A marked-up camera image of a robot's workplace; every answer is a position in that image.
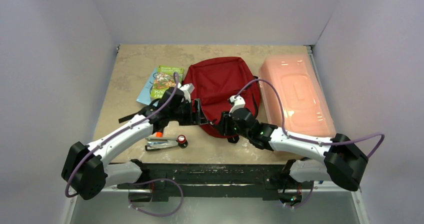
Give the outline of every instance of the beige tabletop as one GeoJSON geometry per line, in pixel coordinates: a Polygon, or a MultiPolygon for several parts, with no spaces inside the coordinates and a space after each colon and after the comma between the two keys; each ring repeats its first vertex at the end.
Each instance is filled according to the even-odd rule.
{"type": "MultiPolygon", "coordinates": [[[[304,54],[305,46],[273,45],[121,45],[101,108],[94,139],[114,131],[122,124],[118,119],[139,111],[145,105],[136,98],[146,84],[153,69],[159,65],[184,68],[184,77],[190,65],[216,57],[241,57],[254,76],[269,55],[304,54]]],[[[258,120],[266,122],[263,103],[259,107],[258,120]]],[[[124,163],[139,159],[144,163],[186,164],[285,164],[300,156],[288,152],[260,150],[240,137],[236,144],[227,139],[214,138],[199,126],[178,126],[172,121],[165,128],[164,137],[185,135],[187,148],[172,147],[146,152],[146,140],[140,140],[118,155],[113,162],[124,163]]]]}

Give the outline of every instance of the gray floor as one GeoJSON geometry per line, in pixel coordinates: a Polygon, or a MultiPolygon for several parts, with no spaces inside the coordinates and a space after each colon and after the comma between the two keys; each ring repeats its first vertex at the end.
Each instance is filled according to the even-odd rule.
{"type": "MultiPolygon", "coordinates": [[[[72,224],[359,224],[350,192],[314,192],[304,206],[294,211],[281,207],[279,201],[261,198],[187,197],[181,209],[172,216],[152,217],[128,208],[125,192],[102,192],[92,200],[79,198],[72,224]]],[[[169,202],[148,202],[144,210],[166,213],[178,205],[179,198],[169,202]]]]}

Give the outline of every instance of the green book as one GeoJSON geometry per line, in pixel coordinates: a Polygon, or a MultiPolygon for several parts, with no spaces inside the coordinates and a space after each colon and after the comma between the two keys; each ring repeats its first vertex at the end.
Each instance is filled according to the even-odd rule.
{"type": "Polygon", "coordinates": [[[183,81],[184,68],[160,65],[151,89],[150,99],[161,98],[168,88],[175,87],[174,72],[178,73],[179,83],[183,81]]]}

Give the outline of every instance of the red backpack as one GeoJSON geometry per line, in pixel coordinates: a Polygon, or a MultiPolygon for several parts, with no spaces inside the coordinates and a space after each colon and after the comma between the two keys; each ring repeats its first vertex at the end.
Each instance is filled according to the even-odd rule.
{"type": "MultiPolygon", "coordinates": [[[[200,127],[215,138],[227,138],[229,142],[236,143],[239,136],[228,116],[232,107],[229,98],[255,78],[240,57],[217,57],[191,65],[183,84],[194,84],[191,98],[200,99],[203,113],[209,120],[209,124],[200,127]]],[[[246,102],[244,107],[256,117],[261,102],[258,85],[250,85],[241,93],[241,97],[246,102]]]]}

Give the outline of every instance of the orange object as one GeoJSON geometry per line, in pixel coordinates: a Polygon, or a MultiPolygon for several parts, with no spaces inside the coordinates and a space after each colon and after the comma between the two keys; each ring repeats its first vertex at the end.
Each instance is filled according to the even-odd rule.
{"type": "MultiPolygon", "coordinates": [[[[281,98],[285,128],[315,137],[334,137],[336,129],[324,94],[306,54],[269,56],[259,76],[272,83],[281,98]]],[[[282,115],[277,97],[266,83],[260,83],[268,122],[281,127],[282,115]]]]}

